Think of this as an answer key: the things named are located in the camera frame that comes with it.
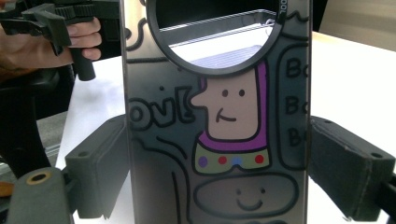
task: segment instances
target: blue dot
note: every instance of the blue dot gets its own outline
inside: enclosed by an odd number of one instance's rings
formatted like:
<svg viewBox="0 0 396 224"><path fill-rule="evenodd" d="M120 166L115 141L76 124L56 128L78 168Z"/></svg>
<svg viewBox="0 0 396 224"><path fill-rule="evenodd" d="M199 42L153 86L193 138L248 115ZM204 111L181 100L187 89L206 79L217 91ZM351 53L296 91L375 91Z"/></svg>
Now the blue dot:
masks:
<svg viewBox="0 0 396 224"><path fill-rule="evenodd" d="M198 164L199 164L199 166L201 166L203 168L206 167L207 166L207 157L205 157L205 156L200 157L198 159Z"/></svg>
<svg viewBox="0 0 396 224"><path fill-rule="evenodd" d="M233 165L240 165L242 164L242 159L240 157L234 157L232 163Z"/></svg>

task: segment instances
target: person's arm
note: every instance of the person's arm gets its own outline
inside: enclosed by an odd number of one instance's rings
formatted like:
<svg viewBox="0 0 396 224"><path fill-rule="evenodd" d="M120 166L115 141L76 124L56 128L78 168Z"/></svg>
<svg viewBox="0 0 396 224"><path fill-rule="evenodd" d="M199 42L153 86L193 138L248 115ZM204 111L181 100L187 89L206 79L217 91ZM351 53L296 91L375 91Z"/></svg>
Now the person's arm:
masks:
<svg viewBox="0 0 396 224"><path fill-rule="evenodd" d="M0 0L0 8L7 0ZM69 48L82 48L82 55L91 60L101 56L95 46L101 44L98 31L101 25L93 21L69 25L67 30L72 41ZM68 48L55 56L50 42L43 36L6 35L0 25L0 82L35 71L37 68L59 67L72 63Z"/></svg>

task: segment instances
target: red dot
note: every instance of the red dot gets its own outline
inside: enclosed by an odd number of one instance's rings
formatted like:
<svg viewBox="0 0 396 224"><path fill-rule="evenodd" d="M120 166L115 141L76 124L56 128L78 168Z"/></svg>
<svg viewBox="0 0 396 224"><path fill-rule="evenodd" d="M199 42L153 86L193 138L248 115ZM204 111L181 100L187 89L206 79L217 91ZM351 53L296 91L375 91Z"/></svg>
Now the red dot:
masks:
<svg viewBox="0 0 396 224"><path fill-rule="evenodd" d="M256 158L254 159L256 163L263 163L264 162L264 156L262 155L257 155Z"/></svg>
<svg viewBox="0 0 396 224"><path fill-rule="evenodd" d="M221 156L221 157L219 157L219 163L222 165L222 164L225 164L227 162L227 158L225 157L225 156Z"/></svg>

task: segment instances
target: cartoon face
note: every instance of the cartoon face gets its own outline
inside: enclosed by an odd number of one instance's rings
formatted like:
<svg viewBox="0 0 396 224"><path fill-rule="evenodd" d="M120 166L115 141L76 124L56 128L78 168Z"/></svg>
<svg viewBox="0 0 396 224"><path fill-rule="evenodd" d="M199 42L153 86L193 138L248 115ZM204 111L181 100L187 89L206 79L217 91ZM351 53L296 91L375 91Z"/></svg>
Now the cartoon face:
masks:
<svg viewBox="0 0 396 224"><path fill-rule="evenodd" d="M205 89L191 99L207 111L207 131L215 139L243 140L259 129L255 70L228 78L208 78Z"/></svg>
<svg viewBox="0 0 396 224"><path fill-rule="evenodd" d="M288 175L244 175L219 178L199 186L194 200L217 217L272 217L291 209L297 184Z"/></svg>

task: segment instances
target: cartoon smile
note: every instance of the cartoon smile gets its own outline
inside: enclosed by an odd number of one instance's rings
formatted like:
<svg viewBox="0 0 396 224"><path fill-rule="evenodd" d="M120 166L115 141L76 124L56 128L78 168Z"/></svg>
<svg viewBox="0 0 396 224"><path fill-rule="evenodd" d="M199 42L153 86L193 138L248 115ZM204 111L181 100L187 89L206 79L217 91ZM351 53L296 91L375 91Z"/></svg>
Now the cartoon smile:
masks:
<svg viewBox="0 0 396 224"><path fill-rule="evenodd" d="M225 116L222 116L221 115L221 112L223 111L223 108L222 109L220 109L219 110L219 112L218 112L218 114L216 115L216 122L217 123L219 123L219 121L222 119L222 120L225 120L225 121L230 121L230 122L235 122L236 121L236 118L228 118L228 117L225 117Z"/></svg>
<svg viewBox="0 0 396 224"><path fill-rule="evenodd" d="M239 199L236 200L236 203L238 204L238 207L240 207L242 210L249 211L249 212L255 211L262 207L262 200L259 200L258 202L256 202L253 205L242 204L241 201L239 201Z"/></svg>

